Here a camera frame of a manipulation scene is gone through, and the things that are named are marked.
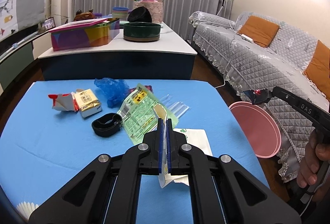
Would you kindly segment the person right hand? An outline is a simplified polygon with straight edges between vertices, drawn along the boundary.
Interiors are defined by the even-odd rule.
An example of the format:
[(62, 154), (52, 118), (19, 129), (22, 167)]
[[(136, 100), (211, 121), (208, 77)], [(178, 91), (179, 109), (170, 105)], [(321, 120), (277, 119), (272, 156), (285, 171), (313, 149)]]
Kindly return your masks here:
[(317, 182), (317, 171), (320, 168), (320, 161), (329, 161), (329, 145), (318, 142), (318, 135), (321, 133), (313, 130), (309, 142), (305, 146), (305, 156), (300, 162), (297, 184), (300, 188), (314, 185)]

